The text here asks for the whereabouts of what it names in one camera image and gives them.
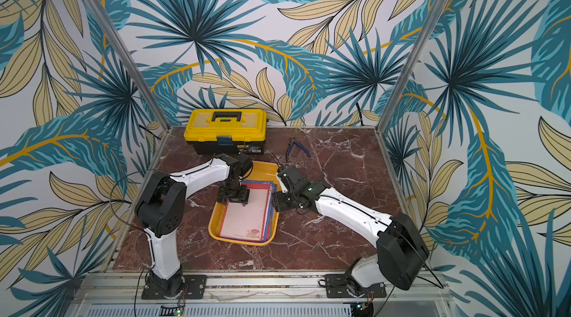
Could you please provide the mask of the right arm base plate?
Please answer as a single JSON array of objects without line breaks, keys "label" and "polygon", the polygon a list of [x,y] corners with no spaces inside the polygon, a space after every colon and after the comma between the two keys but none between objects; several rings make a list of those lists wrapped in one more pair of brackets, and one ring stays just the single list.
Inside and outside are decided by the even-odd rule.
[{"label": "right arm base plate", "polygon": [[383,284],[362,287],[347,274],[326,274],[318,284],[326,290],[328,299],[380,299],[387,296]]}]

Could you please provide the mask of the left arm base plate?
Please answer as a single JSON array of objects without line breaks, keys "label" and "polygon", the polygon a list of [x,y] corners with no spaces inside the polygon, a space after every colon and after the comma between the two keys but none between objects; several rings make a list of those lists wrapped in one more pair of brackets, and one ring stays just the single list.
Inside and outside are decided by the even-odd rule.
[{"label": "left arm base plate", "polygon": [[201,300],[206,282],[206,275],[174,275],[165,280],[151,272],[141,297],[143,300]]}]

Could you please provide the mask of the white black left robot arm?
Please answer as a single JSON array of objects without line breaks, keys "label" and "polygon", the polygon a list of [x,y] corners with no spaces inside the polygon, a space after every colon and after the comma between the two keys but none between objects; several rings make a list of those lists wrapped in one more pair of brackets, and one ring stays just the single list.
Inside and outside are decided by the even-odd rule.
[{"label": "white black left robot arm", "polygon": [[135,207],[150,246],[150,286],[167,298],[184,292],[178,259],[176,231],[184,216],[185,201],[196,192],[220,183],[217,202],[248,204],[249,189],[242,184],[254,165],[243,153],[217,154],[208,162],[174,174],[152,173]]}]

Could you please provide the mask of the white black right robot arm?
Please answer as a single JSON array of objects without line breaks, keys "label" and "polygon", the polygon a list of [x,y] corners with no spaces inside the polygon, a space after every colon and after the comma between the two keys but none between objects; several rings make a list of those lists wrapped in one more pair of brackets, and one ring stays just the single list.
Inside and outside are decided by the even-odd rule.
[{"label": "white black right robot arm", "polygon": [[352,229],[376,248],[374,255],[355,260],[345,273],[325,276],[330,298],[360,298],[382,284],[410,290],[429,251],[408,215],[368,208],[324,181],[309,181],[294,165],[279,167],[276,177],[281,190],[272,195],[272,204],[277,211],[308,209]]}]

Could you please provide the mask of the red bordered stationery paper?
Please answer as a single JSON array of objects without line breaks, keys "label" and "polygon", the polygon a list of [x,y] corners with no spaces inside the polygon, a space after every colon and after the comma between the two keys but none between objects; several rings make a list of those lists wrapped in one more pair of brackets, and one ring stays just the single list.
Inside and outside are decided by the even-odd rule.
[{"label": "red bordered stationery paper", "polygon": [[220,238],[260,243],[266,218],[267,188],[249,189],[247,205],[228,203],[220,229]]}]

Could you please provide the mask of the yellow plastic tray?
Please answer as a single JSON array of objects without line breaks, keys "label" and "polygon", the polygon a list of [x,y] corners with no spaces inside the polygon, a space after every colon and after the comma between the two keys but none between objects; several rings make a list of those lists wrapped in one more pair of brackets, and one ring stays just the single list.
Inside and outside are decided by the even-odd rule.
[{"label": "yellow plastic tray", "polygon": [[[254,180],[254,181],[272,181],[273,183],[277,184],[277,191],[280,190],[280,184],[277,180],[277,169],[278,166],[274,163],[270,162],[261,162],[255,161],[253,166],[253,172],[248,176],[246,180]],[[232,244],[242,244],[247,246],[254,246],[254,247],[264,247],[274,239],[277,233],[277,225],[279,219],[279,213],[276,212],[274,214],[274,223],[273,223],[273,232],[271,234],[270,240],[265,243],[256,243],[250,241],[237,241],[231,239],[220,238],[219,233],[222,226],[222,220],[224,213],[226,211],[227,205],[223,205],[217,203],[214,206],[214,210],[211,216],[211,220],[208,225],[208,231],[212,238],[218,241],[224,241]]]}]

